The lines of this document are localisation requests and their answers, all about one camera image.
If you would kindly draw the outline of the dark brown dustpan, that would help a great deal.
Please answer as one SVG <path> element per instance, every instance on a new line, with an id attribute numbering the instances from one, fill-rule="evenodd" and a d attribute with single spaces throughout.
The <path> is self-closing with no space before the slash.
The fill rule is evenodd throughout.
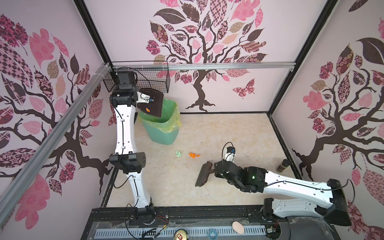
<path id="1" fill-rule="evenodd" d="M 162 116 L 164 93 L 152 88 L 142 88 L 140 92 L 150 95 L 154 101 L 149 104 L 137 103 L 137 108 L 150 116 L 160 118 Z"/>

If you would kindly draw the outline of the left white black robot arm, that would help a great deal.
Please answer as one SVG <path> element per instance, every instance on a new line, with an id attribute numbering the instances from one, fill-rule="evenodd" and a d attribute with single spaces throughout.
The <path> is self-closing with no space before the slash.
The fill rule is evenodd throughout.
<path id="1" fill-rule="evenodd" d="M 134 131 L 136 105 L 148 103 L 150 97 L 140 92 L 137 82 L 138 75 L 134 71 L 117 73 L 117 88 L 110 96 L 117 118 L 117 143 L 109 161 L 126 175 L 134 197 L 132 216 L 139 220 L 154 218 L 155 207 L 143 180 L 146 154 L 138 152 Z"/>

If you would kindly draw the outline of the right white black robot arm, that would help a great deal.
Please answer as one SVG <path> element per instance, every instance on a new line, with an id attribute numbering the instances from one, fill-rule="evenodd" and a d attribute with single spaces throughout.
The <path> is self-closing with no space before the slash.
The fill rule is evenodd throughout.
<path id="1" fill-rule="evenodd" d="M 268 200 L 264 215 L 322 217 L 327 223 L 350 227 L 352 221 L 340 181 L 308 182 L 293 179 L 258 167 L 241 168 L 230 161 L 210 163 L 209 174 L 225 179 L 244 193 L 289 196 L 289 200 Z"/>

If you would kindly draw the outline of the dark brown hand brush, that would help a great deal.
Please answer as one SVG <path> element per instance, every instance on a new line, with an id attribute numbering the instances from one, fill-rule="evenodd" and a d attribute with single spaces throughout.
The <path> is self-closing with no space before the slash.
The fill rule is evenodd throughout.
<path id="1" fill-rule="evenodd" d="M 215 169 L 213 168 L 213 163 L 212 162 L 206 162 L 205 164 L 202 165 L 200 173 L 198 175 L 198 178 L 195 183 L 195 187 L 202 187 L 204 186 L 208 178 L 211 174 L 215 173 Z"/>

